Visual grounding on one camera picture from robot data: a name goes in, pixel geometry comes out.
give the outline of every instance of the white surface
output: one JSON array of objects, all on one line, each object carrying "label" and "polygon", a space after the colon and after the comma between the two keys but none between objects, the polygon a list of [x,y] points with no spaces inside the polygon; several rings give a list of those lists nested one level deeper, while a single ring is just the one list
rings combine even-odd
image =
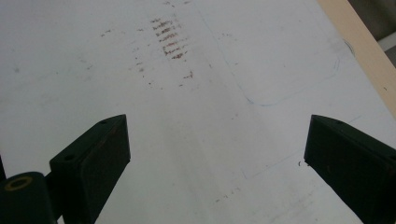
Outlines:
[{"label": "white surface", "polygon": [[0,21],[7,175],[128,117],[133,159],[97,223],[360,223],[304,163],[310,116],[396,147],[315,0],[3,0]]},{"label": "white surface", "polygon": [[381,49],[384,51],[393,48],[394,46],[396,46],[396,33],[393,33],[391,35],[388,35],[387,37],[384,37],[383,39],[380,39],[378,41],[378,44],[379,46],[381,46]]}]

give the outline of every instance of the round hole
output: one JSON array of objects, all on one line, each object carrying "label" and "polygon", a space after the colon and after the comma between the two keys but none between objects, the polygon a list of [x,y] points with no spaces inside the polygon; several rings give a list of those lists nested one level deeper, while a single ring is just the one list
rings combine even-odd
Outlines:
[{"label": "round hole", "polygon": [[74,155],[65,156],[64,159],[65,159],[66,161],[71,161],[71,160],[74,159]]},{"label": "round hole", "polygon": [[30,185],[32,183],[33,178],[30,176],[21,176],[16,179],[9,181],[6,186],[6,191],[14,191],[17,189],[23,189],[24,187]]}]

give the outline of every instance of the screw hole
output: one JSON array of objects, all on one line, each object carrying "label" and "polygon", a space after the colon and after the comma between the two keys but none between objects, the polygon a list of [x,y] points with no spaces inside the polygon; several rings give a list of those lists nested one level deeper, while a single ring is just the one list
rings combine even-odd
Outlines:
[{"label": "screw hole", "polygon": [[65,157],[64,157],[64,160],[65,160],[65,161],[71,161],[71,160],[73,160],[74,158],[75,158],[74,155],[68,155],[68,156],[65,156]]}]

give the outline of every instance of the white table surface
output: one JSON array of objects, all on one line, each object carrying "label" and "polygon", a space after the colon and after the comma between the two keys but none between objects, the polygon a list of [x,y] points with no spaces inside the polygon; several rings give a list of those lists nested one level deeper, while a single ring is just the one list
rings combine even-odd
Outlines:
[{"label": "white table surface", "polygon": [[2,0],[7,176],[126,114],[132,161],[97,223],[361,223],[304,163],[311,114],[396,147],[315,0]]}]

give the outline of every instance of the wooden edge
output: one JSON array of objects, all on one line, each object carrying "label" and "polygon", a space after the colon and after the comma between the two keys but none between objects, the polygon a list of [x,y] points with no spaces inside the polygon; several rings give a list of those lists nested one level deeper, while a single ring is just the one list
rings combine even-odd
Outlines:
[{"label": "wooden edge", "polygon": [[347,0],[317,0],[396,119],[396,69]]}]

